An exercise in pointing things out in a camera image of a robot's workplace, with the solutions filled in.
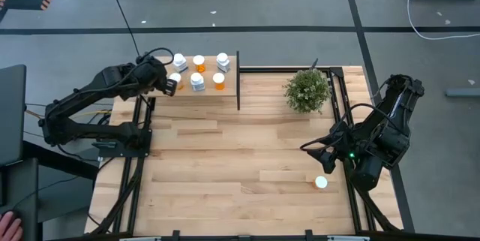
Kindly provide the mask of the dark grey monitor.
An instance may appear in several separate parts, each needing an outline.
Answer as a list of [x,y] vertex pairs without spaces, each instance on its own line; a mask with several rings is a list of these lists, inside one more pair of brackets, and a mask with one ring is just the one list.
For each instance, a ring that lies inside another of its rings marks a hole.
[[23,155],[26,66],[0,69],[0,167]]

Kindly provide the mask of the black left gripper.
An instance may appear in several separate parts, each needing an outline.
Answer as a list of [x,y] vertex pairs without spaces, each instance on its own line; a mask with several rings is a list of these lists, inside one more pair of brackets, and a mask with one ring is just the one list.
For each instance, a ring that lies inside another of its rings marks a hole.
[[162,62],[153,56],[146,56],[140,59],[140,64],[140,90],[142,92],[156,89],[170,97],[175,95],[178,82],[167,79],[167,70]]

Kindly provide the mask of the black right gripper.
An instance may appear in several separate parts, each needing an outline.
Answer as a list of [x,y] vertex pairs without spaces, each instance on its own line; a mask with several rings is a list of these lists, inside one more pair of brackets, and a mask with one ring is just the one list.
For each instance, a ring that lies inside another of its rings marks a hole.
[[354,125],[348,125],[345,122],[338,122],[333,125],[330,132],[333,133],[334,140],[338,140],[333,145],[333,152],[327,152],[325,148],[303,149],[312,158],[321,158],[323,170],[331,174],[335,167],[336,158],[363,158],[365,152],[361,148],[361,139],[358,136],[362,122]]

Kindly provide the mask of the green potted plant black pot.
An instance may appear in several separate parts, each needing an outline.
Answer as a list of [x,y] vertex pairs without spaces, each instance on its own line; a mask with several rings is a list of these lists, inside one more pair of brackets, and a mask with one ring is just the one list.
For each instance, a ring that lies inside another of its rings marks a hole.
[[329,80],[316,67],[318,61],[316,59],[309,68],[297,71],[283,85],[286,103],[297,113],[321,113],[324,103],[331,97]]

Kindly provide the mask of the wooden shelf black frame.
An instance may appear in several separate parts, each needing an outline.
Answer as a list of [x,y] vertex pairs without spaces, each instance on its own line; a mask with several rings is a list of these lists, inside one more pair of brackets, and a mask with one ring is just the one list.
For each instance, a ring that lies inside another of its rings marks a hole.
[[[240,110],[240,64],[239,64],[239,51],[235,55],[229,56],[230,71],[224,73],[217,67],[217,55],[216,56],[204,56],[205,57],[205,71],[202,74],[205,81],[205,89],[200,92],[194,92],[191,87],[191,74],[197,72],[195,64],[193,63],[193,56],[186,56],[182,54],[186,60],[188,69],[181,74],[184,88],[176,90],[176,97],[234,97],[236,100],[237,110]],[[170,74],[178,73],[173,63],[166,66],[167,77]],[[212,77],[215,73],[222,73],[225,75],[225,88],[223,90],[216,90]]]

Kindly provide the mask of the grey metal table base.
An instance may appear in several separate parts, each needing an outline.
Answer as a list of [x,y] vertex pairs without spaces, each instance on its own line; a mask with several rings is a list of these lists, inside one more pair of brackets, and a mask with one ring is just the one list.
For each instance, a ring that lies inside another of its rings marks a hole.
[[447,97],[480,98],[480,88],[453,88],[445,91]]

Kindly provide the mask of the white melatonin medicine bottle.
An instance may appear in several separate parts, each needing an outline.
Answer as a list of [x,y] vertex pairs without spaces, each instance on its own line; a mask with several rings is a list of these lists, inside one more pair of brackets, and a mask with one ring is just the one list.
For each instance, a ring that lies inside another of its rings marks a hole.
[[182,73],[188,69],[187,60],[181,53],[176,53],[173,56],[172,64],[178,73]]
[[195,72],[195,73],[191,74],[190,85],[191,85],[192,90],[194,92],[200,92],[200,91],[202,91],[206,88],[205,87],[205,80],[204,80],[202,74],[198,73],[198,72]]
[[217,67],[224,73],[228,73],[230,71],[230,59],[226,53],[219,53],[217,55]]

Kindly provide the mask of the person's hand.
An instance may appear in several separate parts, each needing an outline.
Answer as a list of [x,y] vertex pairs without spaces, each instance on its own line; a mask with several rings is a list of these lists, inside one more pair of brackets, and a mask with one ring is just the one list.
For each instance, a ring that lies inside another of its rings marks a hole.
[[14,211],[0,215],[0,241],[22,241],[22,220]]

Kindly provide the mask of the black aluminium table frame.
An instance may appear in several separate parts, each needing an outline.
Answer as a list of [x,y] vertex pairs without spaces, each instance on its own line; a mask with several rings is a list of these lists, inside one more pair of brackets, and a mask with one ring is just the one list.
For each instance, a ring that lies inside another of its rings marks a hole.
[[300,150],[327,134],[348,106],[369,103],[362,68],[325,68],[333,99],[309,114],[287,106],[283,85],[294,71],[242,68],[240,110],[234,97],[153,92],[151,151],[115,230],[245,238],[378,229],[344,169],[337,166],[327,187],[317,188],[323,169]]

